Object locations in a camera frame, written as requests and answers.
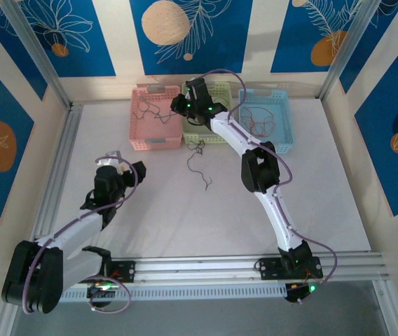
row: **robotic arm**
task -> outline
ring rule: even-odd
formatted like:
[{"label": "robotic arm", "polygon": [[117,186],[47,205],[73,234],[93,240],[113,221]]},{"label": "robotic arm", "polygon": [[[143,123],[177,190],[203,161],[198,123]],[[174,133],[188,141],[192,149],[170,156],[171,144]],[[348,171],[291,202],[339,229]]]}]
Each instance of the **robotic arm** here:
[{"label": "robotic arm", "polygon": [[[70,257],[83,242],[107,227],[116,214],[116,205],[122,204],[119,200],[126,189],[140,184],[146,177],[143,162],[132,164],[132,171],[123,171],[121,160],[120,152],[116,151],[107,153],[107,158],[98,162],[95,188],[87,194],[77,217],[65,230],[52,232],[34,242],[22,241],[15,247],[1,292],[4,302],[47,314],[69,287],[92,275],[111,275],[111,254],[107,250],[87,246]],[[43,253],[37,258],[40,250]],[[35,259],[38,263],[26,286],[26,277]]]},{"label": "robotic arm", "polygon": [[[273,271],[281,274],[281,279],[305,278],[307,268],[315,269],[320,262],[313,257],[308,243],[294,234],[295,228],[284,210],[278,190],[280,169],[274,145],[269,141],[261,143],[229,116],[224,105],[213,103],[204,78],[190,80],[186,87],[187,94],[174,98],[171,109],[188,118],[188,122],[194,120],[192,125],[205,125],[238,153],[242,183],[262,203],[277,236],[281,259],[275,265],[270,264]],[[323,274],[318,273],[317,276],[322,278]]]},{"label": "robotic arm", "polygon": [[[282,203],[277,161],[281,159],[275,154],[274,145],[254,138],[236,123],[222,104],[213,103],[203,78],[186,82],[186,86],[188,93],[174,98],[171,109],[193,120],[194,125],[207,126],[238,153],[242,183],[262,203],[277,236],[280,258],[260,259],[261,278],[306,280],[310,269],[315,271],[315,277],[322,278],[319,258],[313,257],[307,242],[294,234],[294,226]],[[1,292],[4,302],[23,306],[28,313],[46,314],[55,308],[62,293],[79,281],[96,274],[111,276],[113,262],[107,250],[87,246],[71,257],[85,240],[107,227],[124,202],[120,200],[126,189],[136,187],[146,176],[142,162],[132,164],[132,171],[123,171],[120,163],[125,160],[120,153],[107,155],[115,156],[106,156],[98,162],[95,188],[87,194],[73,221],[46,237],[22,241],[16,246]],[[120,273],[118,280],[127,282],[133,280],[133,275]],[[307,288],[298,289],[300,292],[296,291],[294,300],[309,294]]]}]

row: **wall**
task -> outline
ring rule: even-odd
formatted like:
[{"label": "wall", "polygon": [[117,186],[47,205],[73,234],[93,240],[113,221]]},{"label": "wall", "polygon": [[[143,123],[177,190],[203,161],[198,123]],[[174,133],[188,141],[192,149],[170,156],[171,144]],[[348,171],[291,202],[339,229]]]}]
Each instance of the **wall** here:
[{"label": "wall", "polygon": [[[92,101],[129,98],[135,84],[179,84],[220,67],[241,73],[252,87],[315,96],[361,1],[18,3],[70,99]],[[17,37],[3,19],[0,41],[14,56],[18,51],[7,45]],[[209,79],[237,83],[231,75]]]},{"label": "wall", "polygon": [[[135,84],[178,85],[191,78],[191,75],[145,76],[130,1],[111,0],[107,4],[100,0],[93,2],[116,77],[61,78],[72,99],[83,101],[129,98]],[[290,94],[314,96],[325,79],[325,71],[277,74],[270,72],[288,3],[288,0],[253,1],[242,77],[245,81],[256,82],[259,86],[275,87],[274,82],[287,82]],[[232,75],[210,76],[209,79],[237,82]]]},{"label": "wall", "polygon": [[[58,104],[50,89],[43,99],[29,84],[14,61],[0,44],[0,81],[17,105],[32,119],[32,131],[27,139],[24,129],[18,125],[15,131],[17,143],[27,141],[18,166],[12,188],[7,195],[7,203],[0,216],[0,293],[6,272],[11,261],[15,245],[23,239],[29,239],[36,210],[41,201],[42,192],[48,178],[50,164],[65,118],[63,108]],[[6,115],[13,113],[5,105],[0,95],[0,108]]]},{"label": "wall", "polygon": [[[354,119],[358,109],[397,56],[398,13],[347,94],[344,94],[342,86],[338,83],[324,105],[366,233],[373,249],[383,252],[398,287],[398,214],[392,215],[377,171]],[[388,95],[398,95],[398,91],[383,92],[382,100],[386,103]],[[397,114],[397,111],[378,106],[373,107],[370,113],[377,113],[378,118],[384,119],[388,118],[388,113]],[[394,169],[393,162],[385,160],[384,165],[390,165],[391,169]]]}]

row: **metal frame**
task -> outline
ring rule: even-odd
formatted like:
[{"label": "metal frame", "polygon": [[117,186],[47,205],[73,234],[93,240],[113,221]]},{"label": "metal frame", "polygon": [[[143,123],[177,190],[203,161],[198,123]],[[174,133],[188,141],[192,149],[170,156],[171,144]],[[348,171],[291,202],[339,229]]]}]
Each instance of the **metal frame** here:
[{"label": "metal frame", "polygon": [[[60,197],[73,151],[82,104],[74,104],[67,116],[53,162],[48,185],[31,239],[48,234],[57,215]],[[330,281],[372,281],[391,335],[398,335],[398,295],[394,291],[381,253],[337,252],[338,268]],[[322,270],[333,266],[330,253],[316,253]],[[135,279],[128,287],[133,300],[203,300],[215,298],[281,298],[291,281],[262,281],[254,269],[259,258],[271,255],[233,255],[217,257],[139,258],[135,259]],[[71,287],[61,302],[86,302],[85,284]],[[124,292],[105,300],[125,301]],[[0,336],[9,336],[18,307],[3,304],[0,311]]]},{"label": "metal frame", "polygon": [[32,61],[37,66],[37,69],[39,69],[47,84],[52,87],[59,102],[68,111],[71,106],[68,94],[60,83],[59,76],[32,30],[31,25],[26,20],[20,5],[14,0],[0,0],[0,6],[29,56],[31,56]]},{"label": "metal frame", "polygon": [[324,101],[328,97],[334,83],[336,83],[341,76],[342,71],[352,57],[359,40],[369,26],[370,20],[378,9],[380,3],[381,0],[363,1],[358,14],[355,19],[353,19],[353,23],[348,30],[347,37],[344,39],[344,42],[340,46],[338,53],[328,70],[328,75],[325,78],[324,84],[322,84],[318,95],[320,100]]}]

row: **white table surface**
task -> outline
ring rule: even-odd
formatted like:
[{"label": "white table surface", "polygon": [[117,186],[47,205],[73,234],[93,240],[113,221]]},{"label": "white table surface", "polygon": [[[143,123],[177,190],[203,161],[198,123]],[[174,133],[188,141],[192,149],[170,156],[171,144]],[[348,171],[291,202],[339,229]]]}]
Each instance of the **white table surface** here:
[{"label": "white table surface", "polygon": [[[296,144],[284,159],[294,180],[282,194],[298,231],[335,251],[369,251],[327,119],[318,99],[292,99]],[[229,256],[277,253],[277,240],[259,201],[240,180],[240,158],[227,144],[209,144],[191,161],[211,176],[205,191],[180,149],[134,151],[128,141],[129,101],[84,106],[55,227],[77,214],[92,189],[95,158],[120,150],[143,160],[144,182],[97,237],[113,257]],[[281,169],[280,179],[286,178]],[[325,251],[310,245],[314,251]]]}]

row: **string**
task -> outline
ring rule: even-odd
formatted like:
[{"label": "string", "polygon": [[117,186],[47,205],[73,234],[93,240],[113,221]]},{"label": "string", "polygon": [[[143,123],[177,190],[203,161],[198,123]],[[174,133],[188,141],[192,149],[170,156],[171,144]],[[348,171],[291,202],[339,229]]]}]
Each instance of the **string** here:
[{"label": "string", "polygon": [[190,169],[190,171],[192,171],[193,173],[197,173],[197,174],[200,174],[200,175],[202,176],[202,180],[205,182],[205,190],[207,190],[208,186],[209,186],[210,184],[213,183],[212,178],[210,177],[210,182],[208,182],[208,181],[205,179],[204,173],[202,173],[201,171],[198,171],[198,170],[194,170],[194,169],[192,169],[192,168],[190,167],[190,160],[191,160],[192,158],[194,158],[194,155],[196,155],[196,154],[203,155],[203,149],[204,149],[204,147],[205,147],[205,142],[204,142],[203,140],[199,140],[198,143],[194,143],[194,142],[190,141],[190,142],[188,142],[188,144],[186,145],[186,147],[187,147],[190,151],[191,151],[191,150],[192,150],[192,151],[195,151],[195,152],[191,155],[191,157],[186,161],[186,166],[187,166],[188,169]]},{"label": "string", "polygon": [[[277,124],[274,122],[275,114],[264,107],[243,107],[243,109],[246,110],[247,115],[241,116],[241,122],[251,135],[258,138],[266,138],[274,132],[275,126],[277,126]],[[262,122],[255,121],[252,109],[261,109],[268,115],[263,119]]]},{"label": "string", "polygon": [[[139,102],[137,105],[138,111],[142,112],[142,115],[139,117],[134,111],[132,111],[132,114],[136,117],[136,119],[141,120],[144,118],[144,116],[146,115],[146,113],[151,113],[154,116],[154,119],[160,119],[160,121],[162,122],[162,124],[166,124],[168,121],[170,121],[172,116],[175,116],[176,113],[171,113],[168,115],[161,115],[160,114],[160,107],[158,107],[155,104],[152,104],[151,102],[149,102],[148,100],[146,100],[146,98],[144,98],[143,96],[140,96],[139,98]],[[140,104],[146,104],[146,108],[142,109]]]}]

